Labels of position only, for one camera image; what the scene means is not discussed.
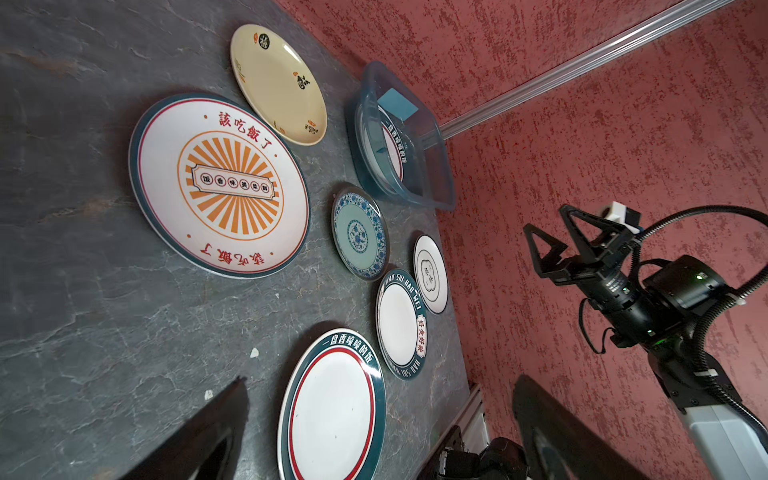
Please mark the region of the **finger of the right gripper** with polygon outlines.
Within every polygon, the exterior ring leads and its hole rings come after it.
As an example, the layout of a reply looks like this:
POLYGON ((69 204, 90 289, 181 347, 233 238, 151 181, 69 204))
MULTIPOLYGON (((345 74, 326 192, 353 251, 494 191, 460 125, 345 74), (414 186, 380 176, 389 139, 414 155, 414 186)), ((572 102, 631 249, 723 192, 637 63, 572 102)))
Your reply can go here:
POLYGON ((618 264, 631 253, 634 234, 626 226, 571 205, 559 214, 584 263, 618 264))
POLYGON ((549 279, 555 285, 576 283, 571 270, 571 260, 562 258, 562 254, 568 249, 564 242, 532 224, 526 224, 523 232, 531 253, 533 268, 540 278, 549 279), (540 252, 537 241, 547 244, 549 250, 546 254, 540 252))

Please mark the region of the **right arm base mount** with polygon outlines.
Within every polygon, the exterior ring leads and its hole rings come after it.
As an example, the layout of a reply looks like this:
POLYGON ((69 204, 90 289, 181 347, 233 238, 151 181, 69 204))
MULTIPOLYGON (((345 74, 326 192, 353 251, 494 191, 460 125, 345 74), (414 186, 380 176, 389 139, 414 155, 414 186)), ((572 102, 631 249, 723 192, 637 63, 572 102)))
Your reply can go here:
POLYGON ((418 480, 525 480, 529 467, 523 448, 504 437, 493 439, 481 453, 466 451, 461 429, 453 425, 415 475, 418 480))

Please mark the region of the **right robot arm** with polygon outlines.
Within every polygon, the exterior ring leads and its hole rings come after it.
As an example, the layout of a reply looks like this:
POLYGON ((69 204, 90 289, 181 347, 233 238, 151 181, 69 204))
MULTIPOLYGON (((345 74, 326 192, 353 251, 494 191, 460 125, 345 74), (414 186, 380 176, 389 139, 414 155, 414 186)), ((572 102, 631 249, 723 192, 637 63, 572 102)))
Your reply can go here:
POLYGON ((742 402, 720 363, 707 352, 715 320, 745 304, 767 282, 765 268, 733 288, 701 260, 652 259, 657 270, 642 278, 644 242, 664 228, 704 214, 734 214, 766 224, 766 214, 732 205, 676 212, 646 229, 564 205, 559 213, 578 251, 565 257, 564 242, 527 224, 523 231, 537 275, 558 286, 574 285, 581 303, 610 326, 604 339, 618 348, 641 346, 654 376, 677 410, 689 437, 716 479, 767 476, 767 428, 742 402))

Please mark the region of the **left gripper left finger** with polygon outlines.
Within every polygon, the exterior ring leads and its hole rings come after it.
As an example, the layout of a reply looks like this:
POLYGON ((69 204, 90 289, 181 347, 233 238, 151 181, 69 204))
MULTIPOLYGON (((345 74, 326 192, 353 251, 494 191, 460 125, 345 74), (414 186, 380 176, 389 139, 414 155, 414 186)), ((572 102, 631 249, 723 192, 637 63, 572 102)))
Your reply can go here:
POLYGON ((125 479, 232 479, 249 414, 246 379, 213 397, 125 479))

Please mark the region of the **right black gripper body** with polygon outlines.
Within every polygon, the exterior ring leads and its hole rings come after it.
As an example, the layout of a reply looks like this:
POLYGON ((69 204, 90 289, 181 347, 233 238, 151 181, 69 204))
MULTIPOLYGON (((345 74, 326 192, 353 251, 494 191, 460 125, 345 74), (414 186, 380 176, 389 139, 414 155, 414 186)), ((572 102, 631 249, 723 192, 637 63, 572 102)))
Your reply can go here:
POLYGON ((585 268, 578 288, 609 321, 611 341, 617 347, 649 345, 678 328, 678 314, 622 272, 631 248, 628 244, 614 246, 618 239, 616 233, 602 233, 590 242, 596 261, 585 268))

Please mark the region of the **green red rim plate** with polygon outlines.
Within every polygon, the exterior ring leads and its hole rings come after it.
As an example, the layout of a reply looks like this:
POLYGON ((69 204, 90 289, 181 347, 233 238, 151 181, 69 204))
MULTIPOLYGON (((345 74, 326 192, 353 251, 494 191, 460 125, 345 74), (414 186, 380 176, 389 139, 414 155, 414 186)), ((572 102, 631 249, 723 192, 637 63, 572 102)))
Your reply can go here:
POLYGON ((277 431, 282 479, 371 479, 382 451, 386 391, 371 344, 346 328, 304 352, 286 387, 277 431))

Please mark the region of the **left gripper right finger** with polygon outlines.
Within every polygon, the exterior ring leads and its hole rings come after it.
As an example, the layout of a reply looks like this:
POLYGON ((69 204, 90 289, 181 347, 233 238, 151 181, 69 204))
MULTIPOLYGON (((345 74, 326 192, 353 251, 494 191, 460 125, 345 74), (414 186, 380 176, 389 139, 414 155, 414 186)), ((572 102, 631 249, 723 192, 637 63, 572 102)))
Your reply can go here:
POLYGON ((528 375, 513 390, 532 479, 644 479, 646 475, 584 425, 528 375))

